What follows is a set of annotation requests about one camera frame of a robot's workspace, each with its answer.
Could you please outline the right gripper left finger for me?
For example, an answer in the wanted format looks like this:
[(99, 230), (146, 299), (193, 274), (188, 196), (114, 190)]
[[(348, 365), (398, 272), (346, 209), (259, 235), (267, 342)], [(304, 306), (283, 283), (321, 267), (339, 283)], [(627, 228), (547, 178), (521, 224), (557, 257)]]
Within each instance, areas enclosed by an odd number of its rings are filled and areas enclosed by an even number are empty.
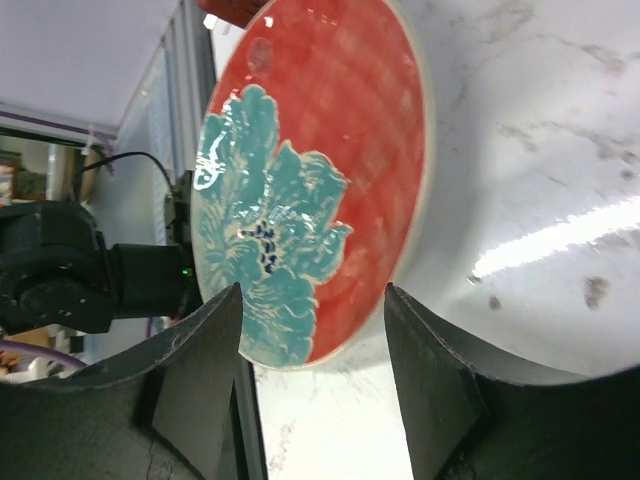
[(263, 479), (232, 285), (177, 325), (73, 375), (1, 387), (5, 479)]

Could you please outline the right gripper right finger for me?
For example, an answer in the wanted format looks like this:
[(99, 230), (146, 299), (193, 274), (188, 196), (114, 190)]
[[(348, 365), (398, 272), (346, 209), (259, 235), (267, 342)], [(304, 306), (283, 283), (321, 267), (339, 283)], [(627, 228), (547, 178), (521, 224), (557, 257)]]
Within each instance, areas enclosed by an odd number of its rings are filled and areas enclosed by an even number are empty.
[(384, 322), (417, 479), (635, 479), (639, 371), (586, 378), (502, 350), (401, 288)]

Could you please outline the red plate with teal flower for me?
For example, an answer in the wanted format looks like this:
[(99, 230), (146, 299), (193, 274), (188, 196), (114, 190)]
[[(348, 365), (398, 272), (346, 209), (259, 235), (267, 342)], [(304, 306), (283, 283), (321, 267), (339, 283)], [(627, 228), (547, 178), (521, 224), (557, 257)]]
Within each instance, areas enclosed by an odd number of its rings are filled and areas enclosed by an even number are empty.
[(323, 362), (377, 311), (419, 237), (435, 165), (421, 42), (395, 1), (271, 1), (200, 131), (191, 204), (210, 298), (238, 284), (240, 354)]

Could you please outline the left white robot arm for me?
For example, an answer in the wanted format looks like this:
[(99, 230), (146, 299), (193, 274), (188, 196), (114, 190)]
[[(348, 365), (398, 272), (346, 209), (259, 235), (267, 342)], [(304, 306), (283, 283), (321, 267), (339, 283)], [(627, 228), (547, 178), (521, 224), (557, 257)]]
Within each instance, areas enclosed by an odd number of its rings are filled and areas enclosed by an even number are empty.
[(115, 319), (182, 319), (202, 303), (185, 172), (165, 198), (164, 245), (108, 247), (82, 206), (37, 201), (1, 211), (1, 327), (16, 335), (58, 324), (88, 334)]

